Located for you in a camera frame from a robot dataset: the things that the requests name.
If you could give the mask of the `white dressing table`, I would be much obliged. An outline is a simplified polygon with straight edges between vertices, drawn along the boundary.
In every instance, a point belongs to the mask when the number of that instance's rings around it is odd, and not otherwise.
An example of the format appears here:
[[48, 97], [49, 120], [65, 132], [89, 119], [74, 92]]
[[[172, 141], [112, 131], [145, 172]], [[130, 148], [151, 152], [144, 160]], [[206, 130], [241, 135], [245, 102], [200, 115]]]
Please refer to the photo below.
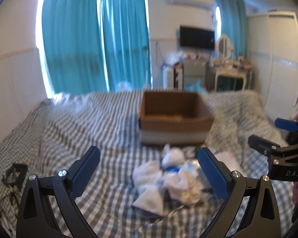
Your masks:
[[[223, 61], [215, 60], [212, 70], [215, 70], [214, 77], [214, 91], [228, 91], [237, 90], [237, 81], [242, 80], [242, 87], [240, 90], [251, 90], [254, 87], [255, 73], [253, 65], [249, 64], [248, 60], [238, 61]], [[219, 78], [225, 77], [234, 80], [233, 88], [221, 88], [219, 85]]]

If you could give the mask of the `checked bed sheet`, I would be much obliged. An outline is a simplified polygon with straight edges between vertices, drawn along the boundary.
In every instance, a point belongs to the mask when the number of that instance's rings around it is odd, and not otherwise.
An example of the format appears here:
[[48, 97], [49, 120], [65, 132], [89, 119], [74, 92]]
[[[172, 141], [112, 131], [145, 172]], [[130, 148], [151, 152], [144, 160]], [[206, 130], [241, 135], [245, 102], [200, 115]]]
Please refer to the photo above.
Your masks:
[[[193, 207], [165, 200], [160, 220], [142, 218], [131, 207], [137, 197], [132, 182], [135, 167], [162, 158], [162, 148], [140, 144], [138, 114], [143, 91], [58, 95], [43, 101], [0, 143], [0, 218], [15, 237], [21, 189], [12, 188], [19, 170], [27, 166], [38, 177], [54, 176], [80, 159], [90, 146], [101, 151], [101, 161], [84, 195], [76, 199], [82, 214], [100, 237], [199, 237], [221, 207], [210, 195]], [[256, 134], [287, 146], [280, 131], [266, 117], [254, 91], [201, 93], [215, 119], [206, 139], [213, 152], [230, 152], [244, 176], [267, 173], [265, 156], [249, 148]]]

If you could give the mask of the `white louvred wardrobe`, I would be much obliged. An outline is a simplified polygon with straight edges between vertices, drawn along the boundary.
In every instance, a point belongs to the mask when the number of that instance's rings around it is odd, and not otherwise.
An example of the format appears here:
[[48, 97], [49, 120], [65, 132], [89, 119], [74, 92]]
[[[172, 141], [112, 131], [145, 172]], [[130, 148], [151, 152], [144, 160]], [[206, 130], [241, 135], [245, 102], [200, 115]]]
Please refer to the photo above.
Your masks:
[[298, 17], [277, 11], [248, 17], [248, 58], [254, 89], [270, 120], [290, 119], [298, 101]]

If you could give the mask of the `blue plastic bag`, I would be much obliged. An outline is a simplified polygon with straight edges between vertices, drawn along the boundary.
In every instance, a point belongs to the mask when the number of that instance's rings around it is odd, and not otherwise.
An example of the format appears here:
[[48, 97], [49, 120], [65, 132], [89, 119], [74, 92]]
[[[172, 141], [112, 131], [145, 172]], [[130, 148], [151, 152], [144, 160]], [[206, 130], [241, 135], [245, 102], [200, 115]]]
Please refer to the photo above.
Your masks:
[[208, 93], [208, 91], [201, 86], [201, 80], [198, 80], [195, 84], [186, 86], [186, 91], [198, 92], [198, 93]]

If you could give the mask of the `white sock pile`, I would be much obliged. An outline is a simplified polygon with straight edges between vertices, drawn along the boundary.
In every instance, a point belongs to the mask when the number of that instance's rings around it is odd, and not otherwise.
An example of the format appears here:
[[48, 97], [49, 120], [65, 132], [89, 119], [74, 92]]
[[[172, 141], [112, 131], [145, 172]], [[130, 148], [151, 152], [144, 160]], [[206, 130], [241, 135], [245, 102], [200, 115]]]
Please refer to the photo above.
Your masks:
[[167, 144], [164, 153], [161, 161], [146, 162], [132, 173], [138, 191], [132, 207], [146, 218], [164, 215], [166, 195], [181, 206], [192, 207], [206, 202], [211, 190], [199, 163], [192, 158], [192, 148], [180, 149]]

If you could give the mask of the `oval vanity mirror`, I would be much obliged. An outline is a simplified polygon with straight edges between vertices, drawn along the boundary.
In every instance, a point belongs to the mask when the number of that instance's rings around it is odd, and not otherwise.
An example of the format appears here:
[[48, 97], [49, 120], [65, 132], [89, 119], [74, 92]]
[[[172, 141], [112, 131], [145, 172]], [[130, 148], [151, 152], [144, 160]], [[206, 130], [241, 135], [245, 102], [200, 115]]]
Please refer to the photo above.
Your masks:
[[216, 57], [221, 61], [225, 61], [232, 57], [233, 52], [234, 46], [230, 38], [226, 34], [222, 34], [215, 45]]

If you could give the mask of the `silver mini fridge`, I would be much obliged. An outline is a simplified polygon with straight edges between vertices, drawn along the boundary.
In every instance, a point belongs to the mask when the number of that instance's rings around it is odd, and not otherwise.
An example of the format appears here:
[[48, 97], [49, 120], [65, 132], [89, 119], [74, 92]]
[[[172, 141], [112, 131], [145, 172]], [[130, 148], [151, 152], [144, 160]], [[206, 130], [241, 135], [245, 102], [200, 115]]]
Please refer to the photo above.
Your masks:
[[205, 87], [206, 62], [202, 60], [185, 59], [183, 65], [184, 88], [199, 84], [201, 88]]

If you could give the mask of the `brown cardboard box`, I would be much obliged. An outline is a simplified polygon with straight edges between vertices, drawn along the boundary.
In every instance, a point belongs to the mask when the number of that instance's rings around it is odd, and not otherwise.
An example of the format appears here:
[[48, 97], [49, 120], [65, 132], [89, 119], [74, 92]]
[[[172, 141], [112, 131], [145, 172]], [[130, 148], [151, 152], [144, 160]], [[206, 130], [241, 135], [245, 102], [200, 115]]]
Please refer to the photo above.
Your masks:
[[196, 92], [146, 91], [139, 111], [143, 145], [197, 145], [206, 141], [214, 121]]

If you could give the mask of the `white suitcase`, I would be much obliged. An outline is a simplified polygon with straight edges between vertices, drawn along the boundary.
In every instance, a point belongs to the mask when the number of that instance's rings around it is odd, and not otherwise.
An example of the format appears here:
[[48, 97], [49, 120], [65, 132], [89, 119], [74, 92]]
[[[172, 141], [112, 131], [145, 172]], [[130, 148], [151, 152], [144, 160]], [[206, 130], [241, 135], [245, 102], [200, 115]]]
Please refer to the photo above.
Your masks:
[[163, 69], [163, 88], [183, 90], [183, 69], [181, 66], [169, 66]]

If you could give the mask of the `teal curtain by wardrobe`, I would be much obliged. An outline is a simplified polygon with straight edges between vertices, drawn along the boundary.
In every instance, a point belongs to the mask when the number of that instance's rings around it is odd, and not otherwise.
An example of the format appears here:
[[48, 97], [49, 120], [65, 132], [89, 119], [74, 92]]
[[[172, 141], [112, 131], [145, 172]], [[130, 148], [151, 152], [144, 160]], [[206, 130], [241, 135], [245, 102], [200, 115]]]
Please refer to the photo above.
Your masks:
[[220, 9], [221, 33], [231, 40], [234, 56], [247, 57], [248, 21], [244, 0], [215, 0]]

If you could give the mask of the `clear plastic bag on suitcase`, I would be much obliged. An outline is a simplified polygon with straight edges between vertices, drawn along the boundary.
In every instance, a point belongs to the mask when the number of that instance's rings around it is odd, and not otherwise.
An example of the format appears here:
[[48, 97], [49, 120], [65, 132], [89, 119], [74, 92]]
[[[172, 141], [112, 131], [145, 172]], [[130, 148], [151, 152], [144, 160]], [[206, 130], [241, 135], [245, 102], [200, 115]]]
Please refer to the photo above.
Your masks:
[[174, 66], [179, 64], [184, 57], [183, 51], [170, 51], [165, 59], [165, 64]]

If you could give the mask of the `narrow teal curtain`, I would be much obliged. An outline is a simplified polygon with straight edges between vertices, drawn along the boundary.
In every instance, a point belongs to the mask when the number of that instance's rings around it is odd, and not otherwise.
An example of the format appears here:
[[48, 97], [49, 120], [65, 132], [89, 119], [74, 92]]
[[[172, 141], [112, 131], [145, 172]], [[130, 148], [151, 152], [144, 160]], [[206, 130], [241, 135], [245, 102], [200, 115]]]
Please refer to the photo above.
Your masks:
[[151, 84], [149, 30], [145, 0], [101, 0], [106, 69], [110, 91], [128, 82]]

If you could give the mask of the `large teal curtain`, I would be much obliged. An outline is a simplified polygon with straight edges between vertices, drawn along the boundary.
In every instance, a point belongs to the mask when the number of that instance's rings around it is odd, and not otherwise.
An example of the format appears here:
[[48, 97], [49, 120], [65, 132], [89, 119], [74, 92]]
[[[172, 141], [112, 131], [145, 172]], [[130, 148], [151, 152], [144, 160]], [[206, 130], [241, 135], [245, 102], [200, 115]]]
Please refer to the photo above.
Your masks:
[[44, 0], [42, 35], [55, 93], [107, 90], [96, 0]]

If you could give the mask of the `black wall television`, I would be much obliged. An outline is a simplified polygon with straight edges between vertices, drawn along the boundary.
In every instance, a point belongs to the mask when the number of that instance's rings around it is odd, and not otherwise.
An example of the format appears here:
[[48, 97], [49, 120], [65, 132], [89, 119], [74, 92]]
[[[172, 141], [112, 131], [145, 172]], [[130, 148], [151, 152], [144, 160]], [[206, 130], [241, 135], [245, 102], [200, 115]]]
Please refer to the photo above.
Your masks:
[[215, 49], [215, 32], [206, 29], [180, 26], [180, 46], [212, 51]]

